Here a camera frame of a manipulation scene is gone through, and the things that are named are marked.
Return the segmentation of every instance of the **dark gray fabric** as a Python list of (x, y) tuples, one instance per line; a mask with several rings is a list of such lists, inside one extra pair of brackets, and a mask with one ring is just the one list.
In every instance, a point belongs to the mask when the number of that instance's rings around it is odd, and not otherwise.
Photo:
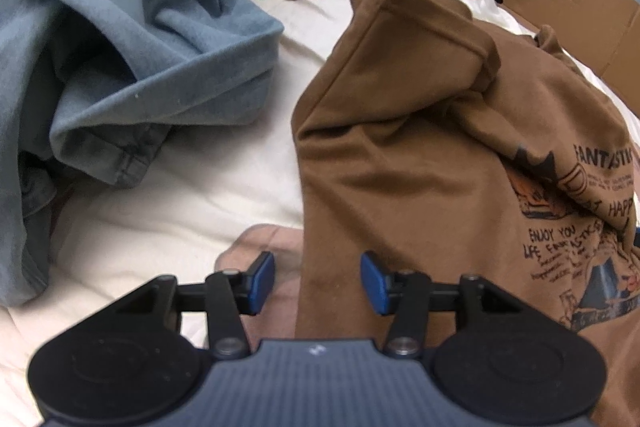
[(0, 0), (0, 304), (47, 285), (52, 167), (132, 187), (171, 126), (251, 122), (282, 29), (249, 0)]

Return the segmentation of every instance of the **blue denim garment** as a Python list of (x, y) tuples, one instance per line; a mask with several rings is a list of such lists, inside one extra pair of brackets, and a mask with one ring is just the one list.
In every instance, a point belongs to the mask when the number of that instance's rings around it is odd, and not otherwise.
[(51, 169), (132, 187), (172, 126), (250, 123), (282, 29), (249, 0), (0, 0), (0, 304), (46, 288)]

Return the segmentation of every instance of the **blue garment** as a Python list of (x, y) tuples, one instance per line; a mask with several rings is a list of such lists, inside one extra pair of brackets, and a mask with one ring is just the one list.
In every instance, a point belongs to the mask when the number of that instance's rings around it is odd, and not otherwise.
[(282, 30), (249, 0), (0, 0), (0, 303), (47, 285), (52, 169), (132, 187), (172, 126), (250, 123)]

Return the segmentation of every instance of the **denim fabric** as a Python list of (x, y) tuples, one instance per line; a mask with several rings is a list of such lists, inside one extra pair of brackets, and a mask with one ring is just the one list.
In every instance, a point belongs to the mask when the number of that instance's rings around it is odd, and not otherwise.
[(0, 303), (47, 285), (51, 169), (132, 187), (172, 126), (250, 123), (281, 32), (249, 0), (0, 0)]

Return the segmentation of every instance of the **screw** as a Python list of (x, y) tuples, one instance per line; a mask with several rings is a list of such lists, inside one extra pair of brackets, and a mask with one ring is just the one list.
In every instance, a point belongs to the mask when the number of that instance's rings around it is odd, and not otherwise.
[(246, 344), (236, 337), (225, 337), (216, 342), (214, 349), (223, 357), (237, 357), (246, 349)]
[(407, 357), (409, 355), (415, 355), (420, 349), (420, 346), (411, 337), (396, 337), (386, 344), (386, 348), (394, 355)]

